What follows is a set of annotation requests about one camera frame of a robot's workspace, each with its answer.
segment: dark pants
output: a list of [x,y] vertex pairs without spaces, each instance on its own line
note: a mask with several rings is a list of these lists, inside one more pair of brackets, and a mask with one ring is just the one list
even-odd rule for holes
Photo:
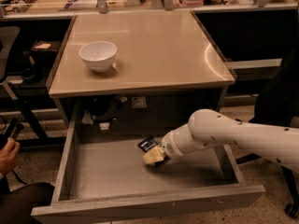
[[50,205],[54,186],[34,183],[10,193],[0,194],[1,224],[36,224],[31,217],[33,207]]

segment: beige tabletop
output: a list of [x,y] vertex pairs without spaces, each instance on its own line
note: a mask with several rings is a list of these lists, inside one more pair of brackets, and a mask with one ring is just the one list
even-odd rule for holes
[[[113,67],[96,73],[79,58],[90,42],[114,43]],[[235,83],[188,10],[85,14],[76,18],[50,97],[225,87]]]

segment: open drawer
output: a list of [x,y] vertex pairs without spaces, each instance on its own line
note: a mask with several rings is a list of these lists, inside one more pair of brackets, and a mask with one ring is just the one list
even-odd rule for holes
[[245,185],[227,145],[148,167],[137,147],[144,137],[101,133],[82,124],[83,112],[77,102],[51,205],[33,210],[42,223],[100,223],[240,208],[264,192],[263,186]]

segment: white bowl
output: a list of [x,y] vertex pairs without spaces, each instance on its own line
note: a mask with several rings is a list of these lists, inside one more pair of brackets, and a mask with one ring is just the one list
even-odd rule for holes
[[92,70],[104,72],[115,62],[117,51],[111,42],[95,41],[84,45],[78,55]]

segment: person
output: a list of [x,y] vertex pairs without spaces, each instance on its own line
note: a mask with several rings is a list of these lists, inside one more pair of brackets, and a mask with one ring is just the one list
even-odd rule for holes
[[31,217],[34,207],[49,205],[54,186],[49,183],[34,183],[10,191],[6,175],[17,166],[20,143],[8,138],[0,150],[0,223],[37,224]]

